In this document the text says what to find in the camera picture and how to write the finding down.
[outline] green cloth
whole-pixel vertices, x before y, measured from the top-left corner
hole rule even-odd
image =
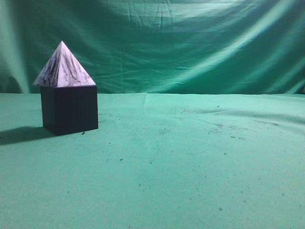
[[[0,94],[0,228],[303,229],[305,95],[99,94],[53,137]]]
[[[0,92],[32,86],[60,41],[100,93],[294,94],[303,0],[1,0]]]

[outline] dark box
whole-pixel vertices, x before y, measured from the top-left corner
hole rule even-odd
[[[55,135],[98,129],[97,86],[41,86],[43,126]]]

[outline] pyramid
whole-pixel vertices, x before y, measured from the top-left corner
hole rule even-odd
[[[66,44],[61,41],[33,85],[58,88],[96,84]]]

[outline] white marble pyramid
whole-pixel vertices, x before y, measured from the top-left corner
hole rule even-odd
[[[61,42],[33,85],[56,88],[96,84],[65,43]]]

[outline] pyramid apex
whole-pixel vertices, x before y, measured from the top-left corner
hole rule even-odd
[[[68,49],[66,44],[61,41],[33,85],[75,87],[96,84]]]

